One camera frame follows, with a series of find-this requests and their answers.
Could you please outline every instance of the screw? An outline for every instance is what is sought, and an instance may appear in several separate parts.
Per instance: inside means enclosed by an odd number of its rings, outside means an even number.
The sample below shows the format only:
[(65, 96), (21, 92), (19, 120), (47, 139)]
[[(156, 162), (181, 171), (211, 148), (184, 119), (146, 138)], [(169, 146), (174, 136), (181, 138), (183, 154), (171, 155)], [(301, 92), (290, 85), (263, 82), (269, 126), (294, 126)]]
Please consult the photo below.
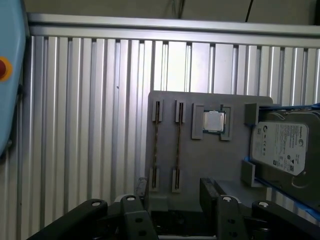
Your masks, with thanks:
[(266, 202), (264, 202), (264, 201), (259, 202), (259, 205), (262, 206), (262, 207), (264, 207), (264, 208), (266, 208), (266, 207), (269, 206), (269, 204), (266, 203)]
[(135, 200), (136, 198), (135, 198), (134, 196), (128, 196), (126, 199), (127, 199), (128, 201), (133, 201), (133, 200)]
[(231, 198), (228, 197), (228, 196), (225, 196), (224, 198), (222, 198), (223, 200), (227, 201), (227, 202), (230, 202), (231, 201)]
[(92, 206), (93, 206), (93, 207), (96, 207), (96, 206), (99, 206), (100, 204), (101, 204), (101, 202), (95, 201), (95, 202), (92, 203)]

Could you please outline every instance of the red emergency button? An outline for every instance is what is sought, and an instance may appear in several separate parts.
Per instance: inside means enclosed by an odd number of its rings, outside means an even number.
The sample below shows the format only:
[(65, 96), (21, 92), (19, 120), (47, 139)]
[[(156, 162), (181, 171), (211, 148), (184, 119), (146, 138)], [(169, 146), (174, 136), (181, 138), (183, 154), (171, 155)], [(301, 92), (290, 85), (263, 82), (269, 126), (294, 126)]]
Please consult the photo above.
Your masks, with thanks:
[(12, 72), (13, 67), (10, 61), (4, 56), (0, 56), (0, 82), (8, 80)]
[(4, 61), (0, 60), (0, 79), (3, 78), (6, 74), (7, 67)]

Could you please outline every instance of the hard drive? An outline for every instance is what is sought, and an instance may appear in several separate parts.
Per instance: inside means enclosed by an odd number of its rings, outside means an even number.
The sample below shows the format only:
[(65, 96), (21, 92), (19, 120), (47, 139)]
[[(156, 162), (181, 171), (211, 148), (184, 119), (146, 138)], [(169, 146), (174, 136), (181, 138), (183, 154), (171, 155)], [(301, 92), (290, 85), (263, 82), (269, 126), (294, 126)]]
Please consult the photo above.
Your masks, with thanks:
[(263, 107), (253, 127), (255, 177), (320, 212), (320, 109)]

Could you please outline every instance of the light blue panel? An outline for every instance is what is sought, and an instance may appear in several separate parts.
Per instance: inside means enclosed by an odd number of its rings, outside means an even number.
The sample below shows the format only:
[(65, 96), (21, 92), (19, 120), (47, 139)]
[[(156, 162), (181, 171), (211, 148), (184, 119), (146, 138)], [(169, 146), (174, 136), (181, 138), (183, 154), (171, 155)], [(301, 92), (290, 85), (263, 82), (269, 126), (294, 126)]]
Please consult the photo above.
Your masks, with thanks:
[(13, 73), (0, 81), (0, 154), (8, 142), (26, 46), (25, 12), (20, 0), (0, 0), (0, 56), (12, 64)]

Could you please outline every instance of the corrugated metal wall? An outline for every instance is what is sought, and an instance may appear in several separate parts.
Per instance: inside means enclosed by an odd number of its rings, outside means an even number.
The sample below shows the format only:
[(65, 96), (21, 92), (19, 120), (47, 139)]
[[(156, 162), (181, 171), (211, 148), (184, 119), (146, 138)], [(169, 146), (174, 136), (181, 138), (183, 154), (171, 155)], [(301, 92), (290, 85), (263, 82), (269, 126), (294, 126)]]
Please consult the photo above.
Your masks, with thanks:
[(315, 219), (312, 215), (310, 215), (308, 211), (306, 211), (306, 209), (301, 208), (301, 205), (296, 204), (292, 199), (288, 198), (287, 196), (283, 195), (277, 190), (272, 189), (271, 187), (267, 188), (266, 200), (277, 203), (278, 205), (284, 207), (285, 209), (297, 214), (298, 216), (308, 220), (309, 222), (317, 226), (320, 225), (320, 222), (317, 219)]
[(289, 46), (276, 46), (276, 37), (261, 45), (250, 35), (226, 44), (227, 33), (224, 43), (203, 42), (201, 35), (199, 41), (65, 35), (34, 34), (28, 42), (14, 144), (0, 161), (4, 240), (24, 240), (87, 199), (110, 203), (134, 192), (144, 174), (152, 90), (320, 102), (320, 50), (305, 48), (301, 38), (283, 37)]

